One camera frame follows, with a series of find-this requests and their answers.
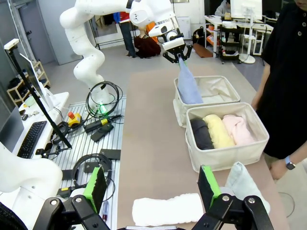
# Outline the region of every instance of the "black shirt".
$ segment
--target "black shirt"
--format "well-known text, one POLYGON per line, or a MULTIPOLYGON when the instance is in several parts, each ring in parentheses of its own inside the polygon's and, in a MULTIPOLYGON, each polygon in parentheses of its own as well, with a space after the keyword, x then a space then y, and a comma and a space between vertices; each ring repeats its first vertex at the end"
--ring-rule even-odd
POLYGON ((270 134, 264 152, 279 159, 307 141, 306 14, 287 4, 262 54, 271 73, 257 113, 270 134))

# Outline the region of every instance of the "yellow label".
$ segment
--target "yellow label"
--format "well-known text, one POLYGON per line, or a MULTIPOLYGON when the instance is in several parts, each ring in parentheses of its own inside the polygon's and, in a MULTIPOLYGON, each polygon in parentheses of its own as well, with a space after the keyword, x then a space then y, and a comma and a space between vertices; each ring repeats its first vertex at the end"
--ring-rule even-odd
POLYGON ((107 119, 101 120, 101 124, 102 124, 102 125, 105 125, 106 123, 107 123, 107 119))

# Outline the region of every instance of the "pen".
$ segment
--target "pen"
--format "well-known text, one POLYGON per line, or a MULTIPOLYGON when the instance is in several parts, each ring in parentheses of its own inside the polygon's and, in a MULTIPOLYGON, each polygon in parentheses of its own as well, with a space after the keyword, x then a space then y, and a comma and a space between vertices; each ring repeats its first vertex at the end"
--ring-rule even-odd
POLYGON ((103 205, 103 208, 102 208, 102 220, 104 222, 106 222, 106 220, 107 220, 107 213, 108 213, 108 211, 109 211, 109 202, 105 201, 104 205, 103 205))

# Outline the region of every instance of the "white fabric bin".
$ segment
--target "white fabric bin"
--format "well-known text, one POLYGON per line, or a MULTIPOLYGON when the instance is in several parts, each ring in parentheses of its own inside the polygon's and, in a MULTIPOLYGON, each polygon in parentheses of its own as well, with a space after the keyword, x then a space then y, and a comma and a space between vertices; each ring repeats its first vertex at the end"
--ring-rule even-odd
POLYGON ((174 110, 177 117, 178 124, 181 127, 186 127, 187 110, 195 107, 202 107, 207 105, 227 104, 239 102, 240 96, 230 84, 227 78, 223 76, 206 76, 194 77, 198 86, 199 92, 203 100, 202 104, 184 104, 181 100, 178 90, 178 78, 174 80, 175 85, 175 99, 173 101, 174 110))
POLYGON ((187 111, 186 142, 189 149, 194 171, 199 172, 201 165, 209 165, 212 170, 230 169, 237 161, 244 165, 256 163, 260 160, 263 150, 268 143, 269 133, 265 129, 254 109, 247 103, 231 103, 222 105, 191 108, 187 111), (223 149, 200 150, 196 146, 190 120, 204 118, 215 114, 221 119, 225 115, 243 117, 255 142, 249 145, 234 146, 223 149))

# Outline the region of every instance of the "smartwatch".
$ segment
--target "smartwatch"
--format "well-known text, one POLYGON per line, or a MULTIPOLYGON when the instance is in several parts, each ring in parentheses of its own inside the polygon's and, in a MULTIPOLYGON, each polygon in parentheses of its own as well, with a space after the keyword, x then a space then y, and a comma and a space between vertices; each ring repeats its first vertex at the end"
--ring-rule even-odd
POLYGON ((286 161, 286 167, 287 167, 287 169, 292 170, 292 169, 295 168, 295 164, 293 164, 293 163, 290 161, 290 156, 287 156, 286 159, 285 159, 285 161, 286 161))

